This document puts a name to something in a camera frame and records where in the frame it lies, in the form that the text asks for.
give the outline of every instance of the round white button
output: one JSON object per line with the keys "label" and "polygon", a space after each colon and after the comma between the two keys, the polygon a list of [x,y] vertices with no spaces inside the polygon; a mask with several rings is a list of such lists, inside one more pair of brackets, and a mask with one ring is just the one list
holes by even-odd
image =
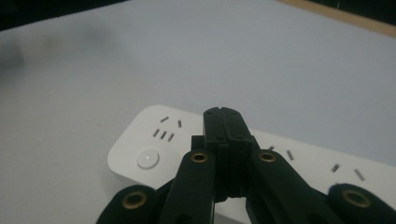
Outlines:
{"label": "round white button", "polygon": [[154,168],[158,161],[160,160],[160,156],[154,150],[147,150],[137,157],[137,165],[145,170]]}

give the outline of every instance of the power strip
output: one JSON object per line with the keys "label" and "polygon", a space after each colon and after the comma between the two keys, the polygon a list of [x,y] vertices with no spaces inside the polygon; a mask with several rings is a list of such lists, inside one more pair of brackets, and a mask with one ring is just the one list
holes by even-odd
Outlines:
{"label": "power strip", "polygon": [[[349,183],[370,190],[396,208],[396,167],[270,133],[250,132],[261,148],[273,147],[280,153],[312,188],[327,194],[330,186]],[[191,150],[191,136],[202,134],[202,116],[153,105],[132,121],[111,148],[107,162],[116,174],[157,189],[176,176],[182,157]],[[244,199],[218,203],[216,213],[250,223]]]}

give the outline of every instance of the power outlet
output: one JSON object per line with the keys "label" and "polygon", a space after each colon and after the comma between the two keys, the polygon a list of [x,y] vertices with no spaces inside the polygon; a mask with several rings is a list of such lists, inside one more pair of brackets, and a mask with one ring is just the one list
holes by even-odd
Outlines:
{"label": "power outlet", "polygon": [[[396,167],[270,133],[250,132],[261,148],[271,148],[288,160],[312,188],[327,193],[336,183],[349,183],[370,190],[396,208],[396,182],[389,181],[396,177]],[[191,136],[202,134],[202,116],[154,105],[140,112],[111,148],[108,165],[116,174],[157,189],[176,176],[183,155],[191,149]],[[250,223],[244,199],[216,204],[216,213]]]}

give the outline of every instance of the gray surface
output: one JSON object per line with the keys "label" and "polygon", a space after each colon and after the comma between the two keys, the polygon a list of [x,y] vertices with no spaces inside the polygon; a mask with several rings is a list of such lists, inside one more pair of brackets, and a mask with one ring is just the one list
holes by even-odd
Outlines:
{"label": "gray surface", "polygon": [[396,165],[396,40],[274,1],[134,0],[0,33],[0,223],[93,223],[143,108]]}

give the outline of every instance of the wooden edge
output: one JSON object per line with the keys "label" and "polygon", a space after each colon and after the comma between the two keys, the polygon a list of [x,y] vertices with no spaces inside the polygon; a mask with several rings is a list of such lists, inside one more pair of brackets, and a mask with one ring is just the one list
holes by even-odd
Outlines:
{"label": "wooden edge", "polygon": [[396,38],[396,26],[384,23],[382,21],[375,21],[372,19],[365,18],[356,14],[345,12],[343,10],[338,10],[332,7],[326,7],[318,3],[309,2],[307,0],[277,0],[282,3],[292,5],[294,7],[300,7],[309,11],[313,11],[336,19],[339,21],[344,21],[359,27],[368,29],[370,31],[375,31],[383,35],[389,35]]}

